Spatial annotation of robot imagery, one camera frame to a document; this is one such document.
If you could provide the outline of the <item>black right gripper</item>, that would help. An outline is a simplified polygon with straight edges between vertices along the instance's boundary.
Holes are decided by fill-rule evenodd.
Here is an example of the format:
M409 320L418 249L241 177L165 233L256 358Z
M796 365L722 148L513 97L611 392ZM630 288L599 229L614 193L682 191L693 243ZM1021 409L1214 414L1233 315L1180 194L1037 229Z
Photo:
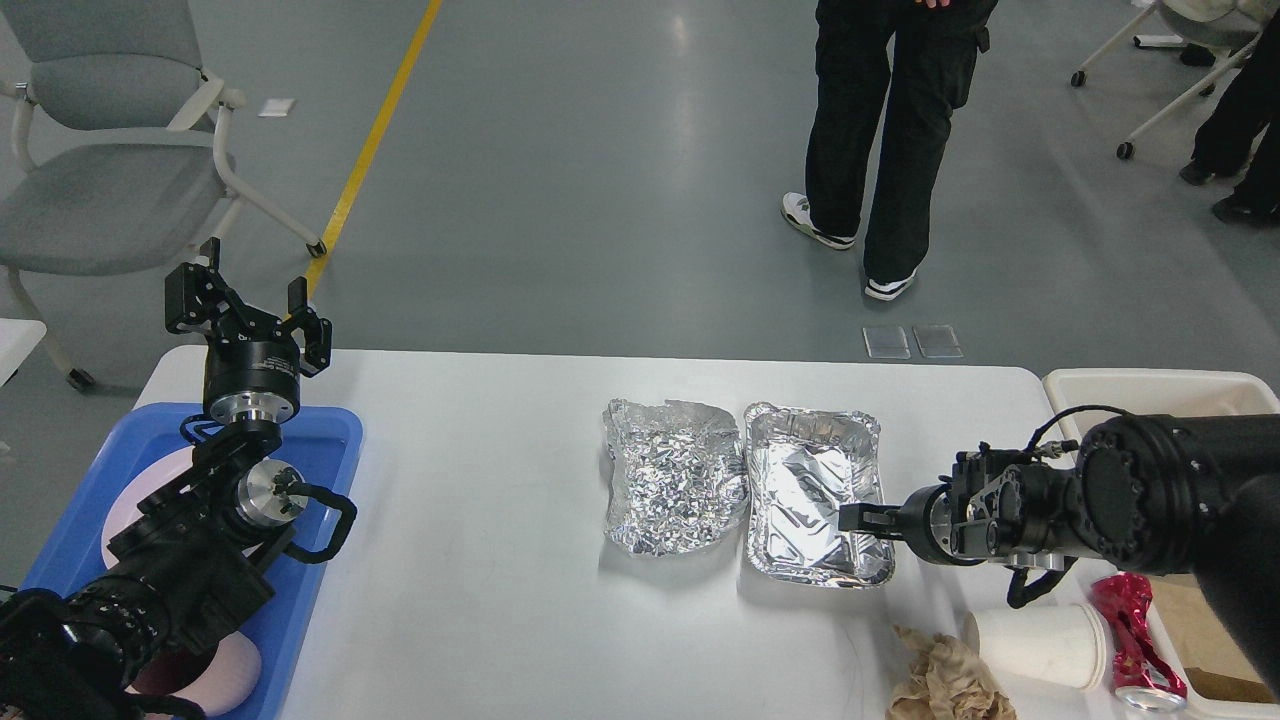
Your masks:
M948 548L948 487L920 488L902 503L844 503L838 509L842 533L873 536L883 541L902 541L920 560L934 565L960 566Z

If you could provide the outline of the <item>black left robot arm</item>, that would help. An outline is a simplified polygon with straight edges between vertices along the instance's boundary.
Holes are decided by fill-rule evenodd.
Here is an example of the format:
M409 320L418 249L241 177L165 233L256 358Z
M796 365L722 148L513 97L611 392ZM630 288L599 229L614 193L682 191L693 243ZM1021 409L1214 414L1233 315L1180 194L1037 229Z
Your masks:
M193 701L129 685L165 651L210 651L273 597L278 557L326 562L355 524L348 497L269 462L300 410L300 378L330 364L332 323L308 305L303 277L279 318L224 281L219 238L200 256L165 281L166 329L207 341L204 407L183 432L192 464L138 502L100 578L69 597L35 588L4 602L4 717L206 717Z

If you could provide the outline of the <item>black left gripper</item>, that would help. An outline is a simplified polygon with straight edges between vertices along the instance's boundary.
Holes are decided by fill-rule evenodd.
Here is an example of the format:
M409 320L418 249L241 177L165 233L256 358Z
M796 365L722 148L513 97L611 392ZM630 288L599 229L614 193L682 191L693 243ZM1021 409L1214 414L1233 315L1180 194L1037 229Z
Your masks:
M165 278L165 329L212 341L204 379L204 411L212 420L288 421L300 410L300 373L330 366L333 324L310 305L305 275L289 283L282 322L246 304L221 277L219 260L220 240L211 237L195 263Z

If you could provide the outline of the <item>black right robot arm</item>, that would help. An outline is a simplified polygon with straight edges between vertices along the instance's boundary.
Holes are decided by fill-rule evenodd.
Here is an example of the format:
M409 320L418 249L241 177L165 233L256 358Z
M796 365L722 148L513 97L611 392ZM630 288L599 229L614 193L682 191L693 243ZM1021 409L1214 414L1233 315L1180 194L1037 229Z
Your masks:
M1277 689L1274 414L1139 415L1111 407L1079 441L980 443L900 505L845 503L838 528L920 560L1006 566L1006 601L1046 596L1080 559L1146 577L1190 574L1262 683Z

